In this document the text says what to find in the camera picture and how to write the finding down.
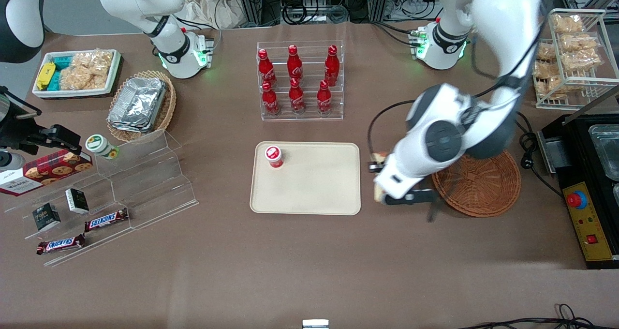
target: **red button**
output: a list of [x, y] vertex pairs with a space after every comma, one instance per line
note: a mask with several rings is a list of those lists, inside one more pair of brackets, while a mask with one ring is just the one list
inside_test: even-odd
[[597, 237], [595, 235], [587, 235], [587, 243], [588, 244], [597, 243]]
[[577, 193], [571, 193], [566, 197], [570, 207], [577, 208], [582, 204], [582, 199]]

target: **wicker basket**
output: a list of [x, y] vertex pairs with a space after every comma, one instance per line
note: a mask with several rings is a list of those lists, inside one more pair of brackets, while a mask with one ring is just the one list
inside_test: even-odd
[[[153, 131], [156, 131], [158, 129], [168, 128], [170, 121], [172, 121], [172, 114], [174, 113], [174, 108], [177, 105], [177, 93], [176, 91], [174, 91], [174, 86], [172, 86], [172, 81], [170, 81], [170, 78], [168, 78], [165, 74], [160, 73], [159, 71], [143, 71], [141, 73], [137, 73], [133, 75], [132, 77], [143, 77], [143, 78], [156, 77], [156, 78], [159, 78], [159, 80], [165, 82], [166, 84], [165, 96], [164, 96], [163, 104], [161, 105], [161, 109], [159, 109], [159, 115], [157, 115], [157, 121], [155, 122], [155, 128], [153, 128]], [[110, 105], [110, 111], [114, 107], [114, 104], [116, 103], [118, 99], [118, 95], [120, 94], [122, 87], [124, 87], [127, 81], [129, 81], [129, 79], [125, 80], [122, 83], [122, 85], [117, 89], [117, 92], [114, 95], [114, 99], [112, 100], [111, 105]], [[120, 141], [125, 141], [125, 142], [135, 140], [141, 137], [142, 135], [144, 135], [143, 133], [121, 131], [120, 129], [113, 128], [109, 122], [108, 122], [108, 129], [110, 129], [110, 133], [114, 135], [114, 138]]]
[[447, 204], [473, 217], [507, 212], [520, 196], [520, 171], [507, 151], [485, 160], [464, 155], [432, 181]]

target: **control panel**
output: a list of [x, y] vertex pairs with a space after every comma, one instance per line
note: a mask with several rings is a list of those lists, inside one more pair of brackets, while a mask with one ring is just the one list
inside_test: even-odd
[[582, 253], [587, 261], [612, 260], [612, 253], [600, 226], [591, 196], [584, 182], [563, 189]]

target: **black machine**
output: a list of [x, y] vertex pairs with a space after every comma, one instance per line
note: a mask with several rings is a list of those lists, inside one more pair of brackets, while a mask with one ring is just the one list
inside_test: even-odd
[[619, 115], [563, 115], [539, 133], [587, 268], [619, 268]]

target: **table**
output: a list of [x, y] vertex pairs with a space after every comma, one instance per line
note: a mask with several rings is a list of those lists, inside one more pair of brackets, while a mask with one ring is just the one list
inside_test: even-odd
[[[415, 28], [418, 23], [406, 23]], [[256, 42], [345, 38], [343, 121], [262, 122], [256, 95]], [[125, 58], [121, 80], [161, 70], [143, 34], [51, 34], [44, 52], [113, 47]], [[479, 64], [495, 66], [487, 49]], [[25, 243], [21, 217], [2, 216], [0, 323], [3, 328], [298, 328], [328, 318], [335, 329], [451, 329], [524, 316], [556, 316], [555, 303], [599, 325], [619, 325], [619, 271], [587, 271], [562, 199], [529, 171], [506, 214], [469, 219], [427, 204], [373, 201], [362, 169], [362, 209], [353, 217], [256, 214], [250, 210], [254, 148], [265, 140], [354, 142], [368, 161], [369, 120], [385, 106], [449, 82], [474, 93], [491, 81], [467, 54], [451, 70], [411, 60], [404, 45], [371, 25], [279, 25], [226, 31], [212, 69], [174, 80], [179, 95], [168, 131], [184, 146], [181, 167], [198, 206], [44, 268]], [[522, 112], [534, 129], [560, 113]], [[107, 134], [109, 98], [44, 102], [40, 124], [60, 122], [87, 136]], [[374, 127], [374, 146], [404, 134], [408, 107]], [[519, 161], [522, 150], [509, 148]]]

